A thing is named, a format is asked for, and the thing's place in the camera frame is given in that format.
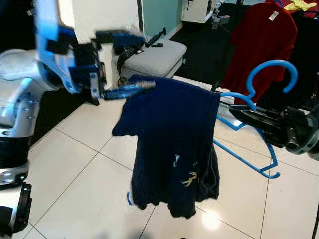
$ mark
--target white price tag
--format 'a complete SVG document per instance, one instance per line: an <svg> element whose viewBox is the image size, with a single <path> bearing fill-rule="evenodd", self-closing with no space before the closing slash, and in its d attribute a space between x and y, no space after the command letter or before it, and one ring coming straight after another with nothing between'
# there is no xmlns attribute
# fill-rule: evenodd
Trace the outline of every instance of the white price tag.
<svg viewBox="0 0 319 239"><path fill-rule="evenodd" d="M270 21L275 20L275 18L278 16L278 14L279 14L279 12L274 11L274 13L269 17L269 20L270 20Z"/></svg>

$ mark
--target green wall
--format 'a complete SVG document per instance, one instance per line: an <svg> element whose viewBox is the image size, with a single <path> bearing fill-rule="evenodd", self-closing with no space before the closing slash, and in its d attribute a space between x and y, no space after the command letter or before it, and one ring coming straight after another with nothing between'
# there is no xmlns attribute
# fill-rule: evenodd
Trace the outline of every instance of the green wall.
<svg viewBox="0 0 319 239"><path fill-rule="evenodd" d="M182 0L142 0L145 35L153 36L166 27L170 33L181 23Z"/></svg>

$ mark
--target white cabinet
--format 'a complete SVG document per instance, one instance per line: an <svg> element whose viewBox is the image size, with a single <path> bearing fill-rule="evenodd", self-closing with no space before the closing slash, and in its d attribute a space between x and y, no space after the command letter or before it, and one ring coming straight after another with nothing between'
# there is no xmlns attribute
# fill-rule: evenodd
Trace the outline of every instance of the white cabinet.
<svg viewBox="0 0 319 239"><path fill-rule="evenodd" d="M189 2L189 5L188 0L183 0L181 20L205 23L212 16L215 5L216 1L213 0L210 11L207 13L208 0L194 0Z"/></svg>

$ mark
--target navy blue shirt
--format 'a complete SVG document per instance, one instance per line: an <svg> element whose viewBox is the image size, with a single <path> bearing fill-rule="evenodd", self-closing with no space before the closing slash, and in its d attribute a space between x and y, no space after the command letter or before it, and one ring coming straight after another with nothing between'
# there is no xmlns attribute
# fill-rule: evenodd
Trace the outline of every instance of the navy blue shirt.
<svg viewBox="0 0 319 239"><path fill-rule="evenodd" d="M127 99L114 136L138 136L132 176L133 201L168 203L174 217L190 218L195 201L217 199L219 173L213 132L220 94L168 78Z"/></svg>

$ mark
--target red shirt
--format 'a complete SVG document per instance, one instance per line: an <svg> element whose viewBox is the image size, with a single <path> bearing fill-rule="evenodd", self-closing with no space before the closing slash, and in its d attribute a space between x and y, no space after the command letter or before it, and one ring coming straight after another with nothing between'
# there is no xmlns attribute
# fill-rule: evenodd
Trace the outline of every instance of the red shirt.
<svg viewBox="0 0 319 239"><path fill-rule="evenodd" d="M278 12L276 18L269 17ZM246 81L249 73L259 64L269 60L288 60L294 46L297 28L290 14L274 3L251 6L231 36L236 46L235 54L222 82L223 88L248 94ZM271 66L261 70L254 78L257 101L273 81L283 79L285 68Z"/></svg>

